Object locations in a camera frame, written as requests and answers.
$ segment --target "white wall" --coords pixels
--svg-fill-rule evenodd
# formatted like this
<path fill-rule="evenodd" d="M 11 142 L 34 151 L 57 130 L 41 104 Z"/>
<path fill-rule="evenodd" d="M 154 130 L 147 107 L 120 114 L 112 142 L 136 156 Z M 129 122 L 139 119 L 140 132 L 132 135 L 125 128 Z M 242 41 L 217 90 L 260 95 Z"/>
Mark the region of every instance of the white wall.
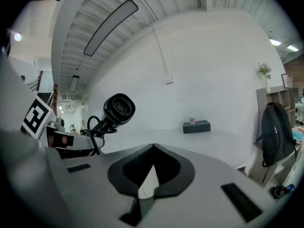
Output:
<path fill-rule="evenodd" d="M 53 75 L 52 72 L 43 72 L 40 82 L 40 93 L 51 93 L 53 91 Z"/>
<path fill-rule="evenodd" d="M 9 61 L 11 65 L 13 66 L 15 72 L 21 77 L 22 75 L 25 76 L 25 83 L 31 83 L 34 80 L 38 79 L 38 71 L 37 68 L 34 65 L 34 62 L 32 64 L 21 61 L 14 57 L 9 57 Z"/>
<path fill-rule="evenodd" d="M 70 126 L 72 124 L 74 124 L 74 126 L 75 126 L 75 116 L 74 116 L 74 114 L 63 113 L 59 117 L 61 117 L 65 121 L 65 131 L 70 133 L 71 132 L 70 131 Z"/>
<path fill-rule="evenodd" d="M 84 120 L 84 129 L 87 129 L 87 120 L 89 120 L 90 112 L 89 112 L 89 105 L 88 105 L 88 100 L 85 97 L 83 100 L 83 106 L 81 106 L 81 115 L 82 115 L 82 119 Z"/>
<path fill-rule="evenodd" d="M 107 98 L 125 93 L 136 105 L 134 117 L 123 126 L 128 129 L 176 129 L 195 117 L 207 119 L 211 130 L 230 132 L 253 143 L 256 89 L 264 85 L 256 73 L 257 64 L 265 62 L 272 68 L 271 87 L 282 85 L 281 74 L 285 73 L 264 31 L 237 9 L 190 11 L 154 27 L 174 83 L 165 85 L 167 75 L 155 34 L 145 29 L 91 80 L 87 91 L 90 115 L 100 116 Z"/>
<path fill-rule="evenodd" d="M 35 61 L 38 71 L 52 72 L 51 58 L 44 57 Z"/>
<path fill-rule="evenodd" d="M 73 114 L 69 113 L 60 113 L 58 117 L 61 117 L 65 121 L 65 131 L 70 133 L 70 126 L 74 124 L 76 131 L 80 134 L 81 129 L 81 120 L 82 120 L 82 111 L 81 111 L 81 104 L 78 103 L 78 106 Z"/>
<path fill-rule="evenodd" d="M 75 117 L 75 125 L 77 126 L 76 130 L 79 132 L 81 129 L 81 121 L 82 121 L 82 114 L 81 114 L 81 103 L 78 103 L 78 106 L 76 110 L 74 111 L 74 117 Z"/>

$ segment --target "black cable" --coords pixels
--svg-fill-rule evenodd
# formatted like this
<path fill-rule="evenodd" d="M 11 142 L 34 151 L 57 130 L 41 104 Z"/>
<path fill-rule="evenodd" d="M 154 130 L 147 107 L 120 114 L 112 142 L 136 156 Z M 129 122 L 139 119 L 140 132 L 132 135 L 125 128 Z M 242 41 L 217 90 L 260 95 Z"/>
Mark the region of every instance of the black cable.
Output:
<path fill-rule="evenodd" d="M 271 167 L 271 166 L 268 167 L 268 169 L 267 169 L 267 171 L 266 171 L 266 173 L 265 173 L 265 176 L 264 176 L 263 181 L 262 181 L 263 183 L 264 183 L 264 181 L 265 181 L 266 175 L 267 175 L 267 173 L 268 173 L 270 167 Z"/>
<path fill-rule="evenodd" d="M 153 12 L 153 10 L 151 9 L 151 11 L 152 11 L 152 13 L 154 14 L 154 16 L 156 17 L 156 19 L 158 20 L 158 18 L 157 18 L 157 16 L 156 16 L 156 14 Z"/>
<path fill-rule="evenodd" d="M 90 122 L 91 122 L 91 120 L 92 119 L 96 119 L 97 120 L 97 122 L 98 122 L 98 126 L 99 126 L 99 129 L 100 130 L 91 130 L 90 129 Z M 116 133 L 117 132 L 117 129 L 114 129 L 114 128 L 109 128 L 107 131 L 102 131 L 102 121 L 100 121 L 99 120 L 99 118 L 97 117 L 97 116 L 90 116 L 89 117 L 89 119 L 87 120 L 87 128 L 88 129 L 82 129 L 82 130 L 80 130 L 80 132 L 82 133 L 82 134 L 86 134 L 86 135 L 88 135 L 88 137 L 91 139 L 91 141 L 92 141 L 92 144 L 93 144 L 93 146 L 94 146 L 94 151 L 92 152 L 92 154 L 91 155 L 94 155 L 95 154 L 95 152 L 97 153 L 97 154 L 99 154 L 100 155 L 100 150 L 99 150 L 99 148 L 102 148 L 105 144 L 105 139 L 104 139 L 104 135 L 105 134 L 107 134 L 107 133 Z M 103 145 L 102 146 L 100 146 L 100 147 L 98 147 L 97 146 L 97 143 L 96 143 L 96 141 L 95 141 L 95 139 L 94 139 L 94 137 L 98 137 L 98 138 L 101 138 L 102 140 L 103 140 Z"/>
<path fill-rule="evenodd" d="M 100 154 L 99 148 L 98 148 L 98 146 L 97 146 L 97 143 L 96 143 L 94 137 L 91 135 L 91 133 L 90 133 L 89 131 L 85 131 L 85 133 L 86 133 L 86 134 L 89 136 L 89 138 L 91 139 L 92 144 L 93 144 L 93 146 L 94 146 L 94 149 L 95 149 L 96 153 L 97 153 L 97 154 Z"/>

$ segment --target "railing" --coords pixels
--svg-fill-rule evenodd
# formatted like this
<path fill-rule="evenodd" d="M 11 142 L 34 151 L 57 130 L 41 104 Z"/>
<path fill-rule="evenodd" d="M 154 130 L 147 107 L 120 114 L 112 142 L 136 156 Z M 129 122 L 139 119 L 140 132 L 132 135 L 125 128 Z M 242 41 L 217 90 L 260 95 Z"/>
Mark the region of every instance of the railing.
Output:
<path fill-rule="evenodd" d="M 55 115 L 57 116 L 57 96 L 58 96 L 58 85 L 53 86 L 53 92 L 51 94 L 50 107 L 53 109 Z"/>
<path fill-rule="evenodd" d="M 39 91 L 42 73 L 43 73 L 43 71 L 40 71 L 39 77 L 37 79 L 35 79 L 34 81 L 27 84 L 27 86 L 29 86 L 31 91 Z"/>
<path fill-rule="evenodd" d="M 38 82 L 39 82 L 39 78 L 37 78 L 34 81 L 28 83 L 27 86 L 31 89 L 31 91 L 36 91 Z"/>
<path fill-rule="evenodd" d="M 54 90 L 51 93 L 51 95 L 49 96 L 48 100 L 47 100 L 47 105 L 51 106 L 53 104 L 53 95 L 54 95 Z"/>

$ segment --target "light fixture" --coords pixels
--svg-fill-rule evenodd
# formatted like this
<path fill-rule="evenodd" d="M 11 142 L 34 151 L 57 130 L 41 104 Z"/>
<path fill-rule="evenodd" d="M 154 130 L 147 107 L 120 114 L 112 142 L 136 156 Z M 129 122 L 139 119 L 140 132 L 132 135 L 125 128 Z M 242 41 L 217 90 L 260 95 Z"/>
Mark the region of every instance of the light fixture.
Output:
<path fill-rule="evenodd" d="M 21 35 L 20 35 L 20 33 L 15 33 L 14 34 L 14 39 L 15 39 L 15 41 L 21 41 Z"/>
<path fill-rule="evenodd" d="M 270 39 L 270 42 L 272 43 L 272 45 L 275 45 L 275 46 L 279 46 L 281 44 L 281 42 L 274 40 L 274 39 Z"/>
<path fill-rule="evenodd" d="M 87 44 L 84 54 L 93 56 L 103 40 L 127 17 L 138 10 L 138 6 L 132 1 L 127 0 L 120 5 L 113 13 L 111 13 L 101 26 L 97 29 L 95 34 Z"/>
<path fill-rule="evenodd" d="M 71 87 L 70 87 L 71 92 L 75 91 L 78 81 L 79 81 L 79 76 L 73 75 L 72 82 L 71 82 Z"/>
<path fill-rule="evenodd" d="M 292 45 L 288 46 L 287 48 L 288 48 L 288 49 L 291 49 L 291 50 L 293 50 L 293 51 L 298 51 L 298 50 L 299 50 L 298 48 L 295 48 L 295 47 L 293 47 Z"/>

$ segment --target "corrugated metal ceiling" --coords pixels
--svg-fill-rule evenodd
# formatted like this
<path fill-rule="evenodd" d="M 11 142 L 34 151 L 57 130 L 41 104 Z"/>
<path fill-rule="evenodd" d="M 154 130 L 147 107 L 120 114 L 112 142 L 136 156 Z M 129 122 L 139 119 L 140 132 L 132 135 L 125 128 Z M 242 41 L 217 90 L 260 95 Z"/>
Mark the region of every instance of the corrugated metal ceiling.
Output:
<path fill-rule="evenodd" d="M 92 57 L 83 51 L 102 22 L 126 0 L 85 0 L 78 10 L 66 37 L 62 53 L 60 90 L 69 92 L 73 75 L 80 76 L 77 93 L 84 93 L 86 85 L 102 64 L 130 37 L 157 20 L 177 12 L 198 9 L 206 0 L 133 0 L 139 10 L 127 18 L 103 41 Z M 288 16 L 275 0 L 212 0 L 213 7 L 246 10 L 274 39 L 282 42 L 277 48 L 281 59 L 292 52 L 286 44 L 302 48 L 302 41 Z"/>

